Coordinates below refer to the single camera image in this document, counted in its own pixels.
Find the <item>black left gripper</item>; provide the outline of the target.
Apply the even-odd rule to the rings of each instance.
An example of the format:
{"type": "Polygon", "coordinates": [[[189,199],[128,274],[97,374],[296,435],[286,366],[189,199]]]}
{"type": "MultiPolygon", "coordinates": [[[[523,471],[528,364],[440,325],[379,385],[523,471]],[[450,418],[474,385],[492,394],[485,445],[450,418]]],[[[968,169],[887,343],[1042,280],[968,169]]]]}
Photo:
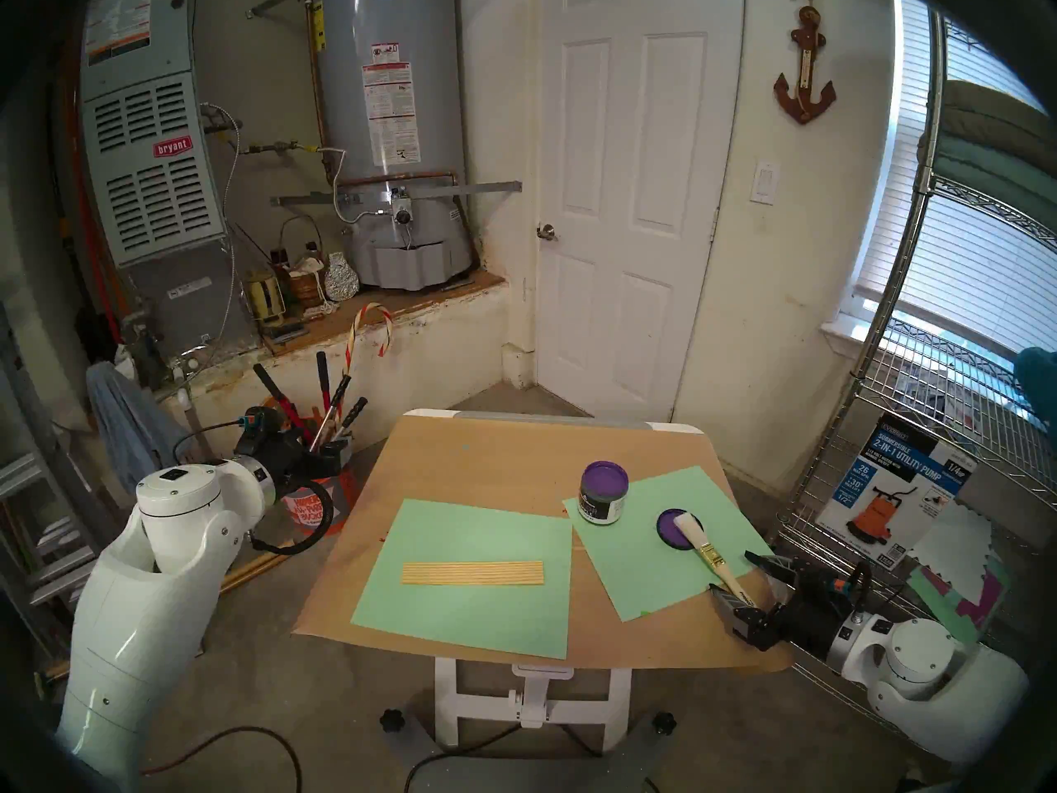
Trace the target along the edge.
{"type": "Polygon", "coordinates": [[[281,430],[266,439],[266,471],[275,487],[300,487],[305,481],[331,477],[331,460],[337,468],[352,457],[352,439],[334,439],[323,444],[323,455],[310,451],[300,430],[281,430]]]}

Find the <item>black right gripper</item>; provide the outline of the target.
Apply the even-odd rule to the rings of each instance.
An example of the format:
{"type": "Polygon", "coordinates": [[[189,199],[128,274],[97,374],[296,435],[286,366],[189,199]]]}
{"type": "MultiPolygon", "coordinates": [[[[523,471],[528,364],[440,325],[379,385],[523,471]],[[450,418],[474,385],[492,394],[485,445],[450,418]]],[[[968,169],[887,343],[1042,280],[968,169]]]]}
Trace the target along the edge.
{"type": "MultiPolygon", "coordinates": [[[[796,558],[754,552],[746,552],[745,558],[769,578],[797,587],[796,558]]],[[[795,593],[775,610],[748,605],[720,587],[711,588],[711,597],[733,637],[760,651],[784,640],[809,654],[829,654],[836,638],[836,606],[824,595],[795,593]]]]}

